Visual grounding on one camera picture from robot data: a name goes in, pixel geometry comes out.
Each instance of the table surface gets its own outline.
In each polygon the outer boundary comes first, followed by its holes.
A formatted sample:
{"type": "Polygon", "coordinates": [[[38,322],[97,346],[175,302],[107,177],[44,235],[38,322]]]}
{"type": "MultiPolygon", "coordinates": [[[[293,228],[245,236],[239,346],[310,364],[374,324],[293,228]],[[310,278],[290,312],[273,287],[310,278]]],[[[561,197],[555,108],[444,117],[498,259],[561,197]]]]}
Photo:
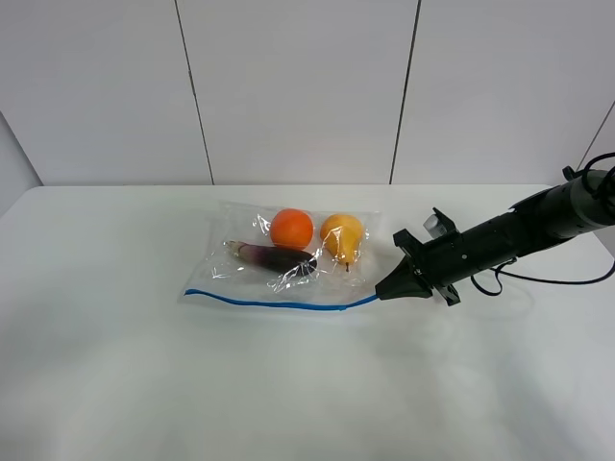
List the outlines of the table surface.
{"type": "MultiPolygon", "coordinates": [[[[0,458],[612,459],[615,279],[506,279],[499,298],[465,280],[454,307],[181,302],[219,200],[380,210],[376,241],[397,252],[401,228],[428,239],[432,206],[465,230],[541,188],[33,189],[0,219],[0,458]]],[[[590,279],[611,263],[584,235],[514,271],[590,279]]]]}

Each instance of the purple eggplant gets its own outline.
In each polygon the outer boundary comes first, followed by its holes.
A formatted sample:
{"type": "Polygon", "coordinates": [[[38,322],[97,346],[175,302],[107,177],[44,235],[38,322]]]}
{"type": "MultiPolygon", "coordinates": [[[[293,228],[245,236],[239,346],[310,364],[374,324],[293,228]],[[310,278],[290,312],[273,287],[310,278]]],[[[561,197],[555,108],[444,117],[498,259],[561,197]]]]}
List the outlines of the purple eggplant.
{"type": "Polygon", "coordinates": [[[234,256],[254,264],[255,266],[268,269],[278,274],[291,276],[306,276],[316,270],[316,258],[300,250],[279,247],[263,247],[250,245],[243,242],[226,242],[234,256]]]}

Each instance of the clear plastic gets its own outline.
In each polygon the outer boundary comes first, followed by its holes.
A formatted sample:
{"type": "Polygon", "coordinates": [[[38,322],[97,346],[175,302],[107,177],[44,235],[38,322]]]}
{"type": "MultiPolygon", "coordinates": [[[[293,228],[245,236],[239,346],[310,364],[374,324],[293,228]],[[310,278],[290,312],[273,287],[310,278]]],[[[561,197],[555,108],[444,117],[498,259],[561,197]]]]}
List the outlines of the clear plastic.
{"type": "Polygon", "coordinates": [[[311,241],[303,251],[309,253],[308,264],[315,265],[315,269],[298,270],[296,266],[284,272],[275,271],[241,257],[245,249],[254,249],[250,245],[267,247],[265,252],[274,248],[271,223],[283,209],[221,204],[219,217],[212,226],[208,255],[192,274],[185,294],[207,295],[228,303],[323,310],[364,303],[374,295],[374,282],[370,277],[373,265],[370,240],[380,217],[377,212],[302,210],[311,219],[313,231],[311,241]],[[346,250],[351,248],[352,253],[341,254],[339,250],[336,255],[332,253],[335,249],[329,239],[339,240],[339,227],[326,229],[328,244],[321,238],[323,224],[335,214],[343,214],[351,223],[355,222],[353,218],[360,222],[360,239],[346,247],[346,250]]]}

